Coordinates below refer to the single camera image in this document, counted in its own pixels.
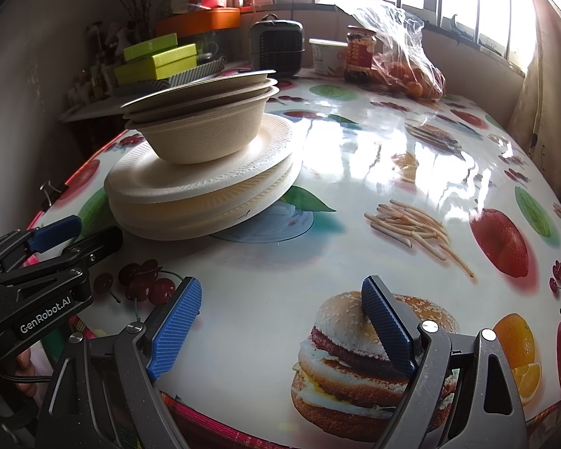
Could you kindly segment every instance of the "stack of paper bowls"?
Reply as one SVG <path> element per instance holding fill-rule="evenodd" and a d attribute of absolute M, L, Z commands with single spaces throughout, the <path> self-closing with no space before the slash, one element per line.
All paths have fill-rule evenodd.
<path fill-rule="evenodd" d="M 264 114 L 278 92 L 269 72 L 192 83 L 123 106 L 127 128 L 147 139 L 105 181 L 124 229 L 148 239 L 196 238 L 241 223 L 282 197 L 301 157 L 293 124 Z"/>

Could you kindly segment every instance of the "orange box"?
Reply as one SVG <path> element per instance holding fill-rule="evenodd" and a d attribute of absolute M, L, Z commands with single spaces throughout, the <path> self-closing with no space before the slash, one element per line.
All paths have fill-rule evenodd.
<path fill-rule="evenodd" d="M 177 37 L 186 37 L 213 30 L 239 28 L 239 8 L 213 8 L 181 13 L 156 22 L 156 37 L 176 33 Z"/>

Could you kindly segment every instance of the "glass jar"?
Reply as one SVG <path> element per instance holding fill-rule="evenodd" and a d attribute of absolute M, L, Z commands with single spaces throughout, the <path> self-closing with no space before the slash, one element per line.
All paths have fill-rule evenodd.
<path fill-rule="evenodd" d="M 374 30 L 348 26 L 345 80 L 357 84 L 367 84 L 370 81 L 375 45 L 376 32 Z"/>

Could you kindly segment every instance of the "portable heater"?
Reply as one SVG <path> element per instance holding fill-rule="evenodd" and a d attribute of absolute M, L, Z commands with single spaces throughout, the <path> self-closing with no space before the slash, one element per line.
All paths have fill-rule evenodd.
<path fill-rule="evenodd" d="M 266 15 L 251 27 L 249 63 L 252 70 L 274 69 L 277 76 L 290 77 L 301 69 L 303 45 L 303 26 L 299 22 Z"/>

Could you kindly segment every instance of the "wall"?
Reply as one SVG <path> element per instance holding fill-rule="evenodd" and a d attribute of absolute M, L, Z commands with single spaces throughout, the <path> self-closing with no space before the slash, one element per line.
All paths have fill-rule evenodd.
<path fill-rule="evenodd" d="M 118 0 L 10 0 L 0 14 L 0 235 L 25 228 L 81 154 L 66 125 L 64 93 L 88 63 L 84 29 L 126 21 Z"/>
<path fill-rule="evenodd" d="M 241 42 L 247 58 L 249 28 L 269 12 L 241 15 Z M 290 10 L 274 11 L 279 18 L 291 19 Z M 304 65 L 312 65 L 310 38 L 345 40 L 347 25 L 357 25 L 353 17 L 341 11 L 295 10 L 293 20 L 305 30 Z M 503 62 L 431 30 L 422 32 L 426 56 L 443 72 L 447 92 L 461 94 L 483 107 L 499 123 L 509 123 L 524 78 Z"/>

